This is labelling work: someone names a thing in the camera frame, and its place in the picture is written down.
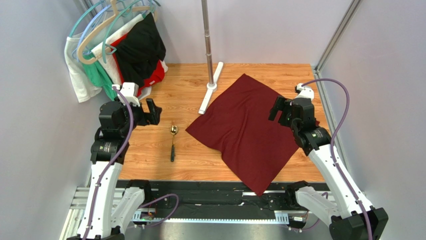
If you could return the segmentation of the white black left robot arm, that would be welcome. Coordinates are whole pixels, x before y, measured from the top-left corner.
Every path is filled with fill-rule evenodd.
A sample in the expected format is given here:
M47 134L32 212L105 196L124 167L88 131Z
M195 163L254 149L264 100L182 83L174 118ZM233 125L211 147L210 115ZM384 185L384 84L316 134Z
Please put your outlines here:
M146 99L141 104L123 104L119 99L103 104L100 127L91 146L91 182L83 218L73 240L123 240L136 210L151 195L147 180L131 180L121 200L113 206L118 177L122 171L129 139L137 126L158 125L162 108Z

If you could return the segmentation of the gold spoon green handle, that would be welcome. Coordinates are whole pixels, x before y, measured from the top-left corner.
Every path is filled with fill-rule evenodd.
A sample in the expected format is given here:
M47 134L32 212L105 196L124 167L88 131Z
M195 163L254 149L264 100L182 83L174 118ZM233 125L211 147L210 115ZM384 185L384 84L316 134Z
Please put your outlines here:
M179 132L179 129L176 125L172 125L170 128L170 134L172 135L172 145L171 145L171 152L170 152L170 161L173 163L175 161L175 141L176 141L176 134Z

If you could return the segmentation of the dark red cloth napkin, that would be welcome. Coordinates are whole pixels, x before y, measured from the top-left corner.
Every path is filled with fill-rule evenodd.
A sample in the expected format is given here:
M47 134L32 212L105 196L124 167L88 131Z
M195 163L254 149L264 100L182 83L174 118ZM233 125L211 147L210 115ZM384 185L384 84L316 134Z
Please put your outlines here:
M186 128L257 196L299 150L291 129L269 120L280 94L278 86L242 74Z

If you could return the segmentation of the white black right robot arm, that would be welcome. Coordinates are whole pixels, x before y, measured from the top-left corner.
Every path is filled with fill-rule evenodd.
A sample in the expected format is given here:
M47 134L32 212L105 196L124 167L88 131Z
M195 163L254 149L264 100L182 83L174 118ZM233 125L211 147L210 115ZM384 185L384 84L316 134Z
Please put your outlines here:
M319 169L334 197L326 199L303 180L287 187L286 203L316 215L334 240L379 240L389 216L382 207L373 206L341 165L332 137L317 124L311 99L279 96L268 119L274 121L278 112L282 112L278 123L291 129L296 145Z

